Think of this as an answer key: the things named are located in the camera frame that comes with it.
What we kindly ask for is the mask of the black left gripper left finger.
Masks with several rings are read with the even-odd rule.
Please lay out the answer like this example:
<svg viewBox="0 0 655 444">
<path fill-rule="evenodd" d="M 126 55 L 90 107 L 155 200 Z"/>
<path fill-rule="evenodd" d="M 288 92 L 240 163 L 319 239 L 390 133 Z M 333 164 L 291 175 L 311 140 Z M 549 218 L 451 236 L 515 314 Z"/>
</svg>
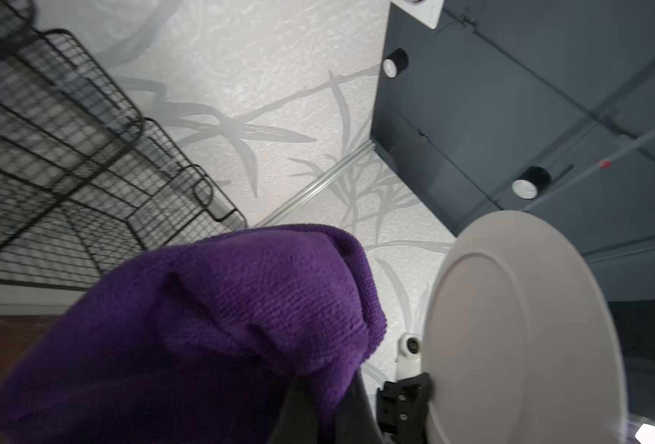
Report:
<svg viewBox="0 0 655 444">
<path fill-rule="evenodd" d="M 268 444 L 316 444 L 319 425 L 307 379 L 290 382 Z"/>
</svg>

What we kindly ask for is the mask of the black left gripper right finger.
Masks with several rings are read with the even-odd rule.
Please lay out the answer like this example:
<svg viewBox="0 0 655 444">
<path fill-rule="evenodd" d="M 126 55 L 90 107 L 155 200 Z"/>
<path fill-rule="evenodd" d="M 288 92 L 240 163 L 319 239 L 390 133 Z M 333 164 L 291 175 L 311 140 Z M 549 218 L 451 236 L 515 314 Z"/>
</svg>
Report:
<svg viewBox="0 0 655 444">
<path fill-rule="evenodd" d="M 364 388 L 362 371 L 357 370 L 338 405 L 334 423 L 336 444 L 382 444 L 369 399 Z"/>
</svg>

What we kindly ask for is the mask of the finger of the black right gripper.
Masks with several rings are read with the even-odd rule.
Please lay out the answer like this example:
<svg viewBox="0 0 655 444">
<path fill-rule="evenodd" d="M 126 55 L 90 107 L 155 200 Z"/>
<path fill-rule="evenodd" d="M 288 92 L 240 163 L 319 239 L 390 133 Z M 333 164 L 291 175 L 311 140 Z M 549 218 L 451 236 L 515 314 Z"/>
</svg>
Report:
<svg viewBox="0 0 655 444">
<path fill-rule="evenodd" d="M 433 391 L 429 373 L 386 381 L 377 390 L 377 426 L 391 443 L 427 443 L 425 422 Z"/>
</svg>

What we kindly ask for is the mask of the purple microfiber cloth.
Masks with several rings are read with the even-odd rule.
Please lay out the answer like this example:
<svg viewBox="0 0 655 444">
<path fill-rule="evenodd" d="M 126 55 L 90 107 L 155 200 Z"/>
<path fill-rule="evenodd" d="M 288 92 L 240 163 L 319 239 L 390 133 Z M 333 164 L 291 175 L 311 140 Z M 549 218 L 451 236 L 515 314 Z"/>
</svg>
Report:
<svg viewBox="0 0 655 444">
<path fill-rule="evenodd" d="M 0 385 L 11 443 L 264 443 L 290 384 L 318 440 L 387 320 L 362 245 L 325 225 L 214 236 L 111 271 Z"/>
</svg>

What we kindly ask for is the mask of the colourful squiggle pattern plate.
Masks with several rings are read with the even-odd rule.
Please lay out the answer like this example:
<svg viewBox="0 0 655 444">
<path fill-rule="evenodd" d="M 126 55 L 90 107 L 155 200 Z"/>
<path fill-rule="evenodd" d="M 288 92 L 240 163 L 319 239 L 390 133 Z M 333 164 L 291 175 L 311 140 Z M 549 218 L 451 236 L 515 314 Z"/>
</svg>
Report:
<svg viewBox="0 0 655 444">
<path fill-rule="evenodd" d="M 457 237 L 422 340 L 431 443 L 625 440 L 625 372 L 608 305 L 575 247 L 535 216 L 491 213 Z"/>
</svg>

